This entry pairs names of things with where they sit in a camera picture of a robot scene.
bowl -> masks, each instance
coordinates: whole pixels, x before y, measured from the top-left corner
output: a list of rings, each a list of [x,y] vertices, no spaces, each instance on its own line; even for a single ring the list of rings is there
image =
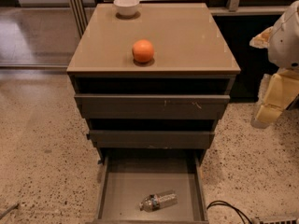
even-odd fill
[[[119,15],[125,18],[133,17],[138,9],[139,0],[114,0],[113,4]]]

terrazzo floor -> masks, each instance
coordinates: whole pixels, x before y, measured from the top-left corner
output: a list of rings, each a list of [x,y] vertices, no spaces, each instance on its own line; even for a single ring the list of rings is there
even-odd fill
[[[0,223],[85,223],[96,213],[101,165],[66,74],[0,70]],[[266,130],[253,104],[229,104],[202,165],[206,204],[224,200],[249,217],[299,217],[299,111]],[[211,224],[242,223],[216,206]]]

cable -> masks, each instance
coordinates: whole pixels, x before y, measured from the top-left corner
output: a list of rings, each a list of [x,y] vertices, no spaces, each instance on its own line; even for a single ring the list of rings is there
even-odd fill
[[[217,201],[214,201],[214,202],[210,203],[210,204],[207,206],[206,210],[208,210],[210,207],[212,207],[212,206],[216,206],[216,205],[228,206],[228,207],[234,209],[234,210],[236,211],[236,213],[240,216],[240,218],[242,219],[242,222],[243,222],[244,224],[246,224],[244,218],[249,222],[249,224],[252,224],[251,220],[250,220],[250,219],[249,219],[249,218],[248,218],[248,217],[247,217],[241,210],[237,209],[237,208],[234,207],[233,205],[231,205],[231,204],[229,204],[229,203],[227,203],[227,202],[225,202],[225,201],[222,201],[222,200],[217,200]]]

gray drawer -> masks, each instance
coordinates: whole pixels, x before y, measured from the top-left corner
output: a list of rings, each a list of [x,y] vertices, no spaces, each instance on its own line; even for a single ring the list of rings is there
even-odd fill
[[[92,224],[208,224],[200,166],[194,151],[109,151]],[[177,204],[152,213],[139,210],[138,204],[144,197],[169,189],[176,192]]]
[[[208,149],[214,132],[95,131],[90,138],[97,147]]]
[[[76,94],[85,119],[221,119],[228,95]]]

cabinet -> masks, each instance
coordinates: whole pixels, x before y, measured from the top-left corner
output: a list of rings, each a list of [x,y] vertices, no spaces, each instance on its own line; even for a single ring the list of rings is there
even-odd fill
[[[131,52],[144,38],[148,65]],[[239,67],[206,5],[142,4],[130,20],[98,5],[67,73],[104,165],[93,223],[207,223],[199,168]],[[178,205],[136,210],[155,189],[177,189]]]

